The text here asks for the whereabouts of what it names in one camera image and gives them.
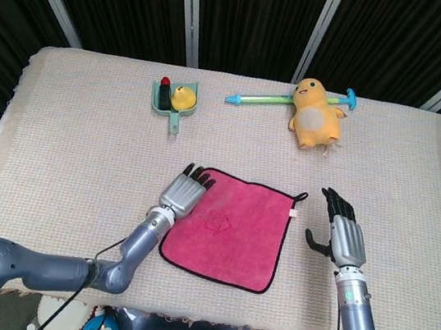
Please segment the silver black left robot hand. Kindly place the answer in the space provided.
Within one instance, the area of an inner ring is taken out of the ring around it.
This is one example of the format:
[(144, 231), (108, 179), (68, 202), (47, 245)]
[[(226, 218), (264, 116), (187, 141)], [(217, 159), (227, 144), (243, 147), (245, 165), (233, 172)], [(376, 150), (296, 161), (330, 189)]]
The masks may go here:
[(194, 163), (190, 163), (163, 190), (158, 200), (159, 205), (170, 209), (176, 219), (187, 217), (215, 182), (204, 167), (196, 167)]

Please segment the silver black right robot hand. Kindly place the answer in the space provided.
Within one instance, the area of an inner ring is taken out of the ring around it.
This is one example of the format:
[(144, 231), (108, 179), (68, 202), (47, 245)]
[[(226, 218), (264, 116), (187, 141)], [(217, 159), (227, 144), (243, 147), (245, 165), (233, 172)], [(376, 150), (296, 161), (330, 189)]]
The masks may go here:
[(365, 245), (353, 206), (332, 187), (321, 191), (327, 204), (330, 240), (327, 245), (320, 244), (306, 228), (305, 242), (313, 251), (330, 258), (337, 268), (361, 268), (366, 262)]

